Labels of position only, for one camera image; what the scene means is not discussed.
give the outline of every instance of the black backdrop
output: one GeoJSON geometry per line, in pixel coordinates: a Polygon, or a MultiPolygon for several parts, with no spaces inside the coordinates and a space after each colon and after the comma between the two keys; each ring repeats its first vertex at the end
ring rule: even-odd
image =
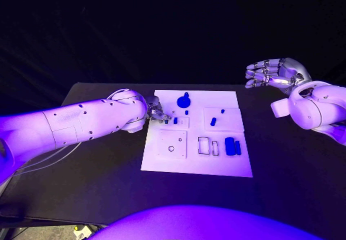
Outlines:
{"type": "Polygon", "coordinates": [[[283,57],[345,84],[345,1],[2,1],[0,113],[59,106],[77,82],[244,84],[283,57]]]}

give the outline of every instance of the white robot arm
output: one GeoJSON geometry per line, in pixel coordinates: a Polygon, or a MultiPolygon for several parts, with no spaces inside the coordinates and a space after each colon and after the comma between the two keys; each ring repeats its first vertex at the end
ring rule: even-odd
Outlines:
{"type": "Polygon", "coordinates": [[[146,119],[169,120],[159,98],[130,89],[49,110],[0,117],[0,184],[41,154],[90,141],[119,130],[143,129],[146,119]]]}
{"type": "Polygon", "coordinates": [[[313,81],[292,58],[271,59],[247,67],[245,87],[274,86],[289,95],[271,104],[277,118],[292,116],[303,129],[330,136],[346,146],[346,88],[313,81]]]}

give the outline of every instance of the white plastic base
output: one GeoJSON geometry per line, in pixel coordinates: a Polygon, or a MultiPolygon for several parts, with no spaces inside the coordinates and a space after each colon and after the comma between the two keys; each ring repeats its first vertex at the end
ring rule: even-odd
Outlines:
{"type": "Polygon", "coordinates": [[[159,123],[157,120],[149,124],[142,170],[251,178],[237,93],[156,90],[155,95],[172,120],[168,124],[159,123]],[[191,106],[181,108],[178,99],[185,93],[189,93],[191,106]],[[217,118],[215,126],[211,126],[212,118],[217,118]],[[199,137],[208,138],[209,154],[199,154],[199,137]],[[225,138],[228,137],[240,141],[241,155],[227,155],[225,138]],[[215,147],[218,147],[218,155],[214,155],[215,147]]]}

